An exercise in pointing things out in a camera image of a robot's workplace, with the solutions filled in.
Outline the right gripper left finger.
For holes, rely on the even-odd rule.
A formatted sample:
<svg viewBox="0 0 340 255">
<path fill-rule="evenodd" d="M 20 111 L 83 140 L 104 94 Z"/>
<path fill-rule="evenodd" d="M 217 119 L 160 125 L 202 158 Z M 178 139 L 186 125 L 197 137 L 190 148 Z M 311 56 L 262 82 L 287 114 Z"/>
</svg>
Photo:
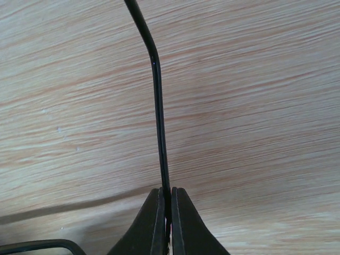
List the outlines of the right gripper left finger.
<svg viewBox="0 0 340 255">
<path fill-rule="evenodd" d="M 109 254 L 166 254 L 165 201 L 163 190 L 152 189 L 135 220 Z"/>
</svg>

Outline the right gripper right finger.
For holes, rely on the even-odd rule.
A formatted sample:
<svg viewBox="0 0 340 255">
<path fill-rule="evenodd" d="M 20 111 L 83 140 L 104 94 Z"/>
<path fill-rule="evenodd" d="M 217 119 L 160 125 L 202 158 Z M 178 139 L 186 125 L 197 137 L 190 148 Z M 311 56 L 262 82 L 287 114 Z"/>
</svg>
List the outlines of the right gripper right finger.
<svg viewBox="0 0 340 255">
<path fill-rule="evenodd" d="M 229 254 L 207 229 L 184 188 L 172 188 L 173 254 Z"/>
</svg>

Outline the black round sunglasses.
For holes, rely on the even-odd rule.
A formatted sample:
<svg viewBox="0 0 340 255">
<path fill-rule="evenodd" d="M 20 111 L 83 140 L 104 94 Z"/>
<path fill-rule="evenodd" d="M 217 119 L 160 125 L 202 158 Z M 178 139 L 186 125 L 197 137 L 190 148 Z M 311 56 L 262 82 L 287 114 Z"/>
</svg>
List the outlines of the black round sunglasses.
<svg viewBox="0 0 340 255">
<path fill-rule="evenodd" d="M 41 1 L 14 4 L 5 9 L 1 2 L 1 192 L 22 196 L 16 212 L 1 218 L 1 223 L 37 218 L 89 208 L 96 200 L 86 203 L 65 203 L 55 207 L 24 210 L 51 189 L 57 178 L 67 181 L 61 167 L 69 167 L 71 157 L 84 145 L 99 145 L 102 138 L 93 138 L 87 116 L 92 123 L 109 134 L 102 126 L 101 111 L 94 111 L 94 97 L 83 87 L 100 84 L 107 71 L 95 75 L 72 75 L 82 65 L 93 48 L 67 49 L 69 43 L 83 42 L 82 31 L 67 25 L 63 19 L 45 21 L 42 16 L 26 19 L 23 11 L 43 10 Z M 157 49 L 136 1 L 126 6 L 147 48 L 154 83 L 156 129 L 161 172 L 161 189 L 165 201 L 166 253 L 171 223 L 170 184 L 165 142 L 162 78 Z"/>
</svg>

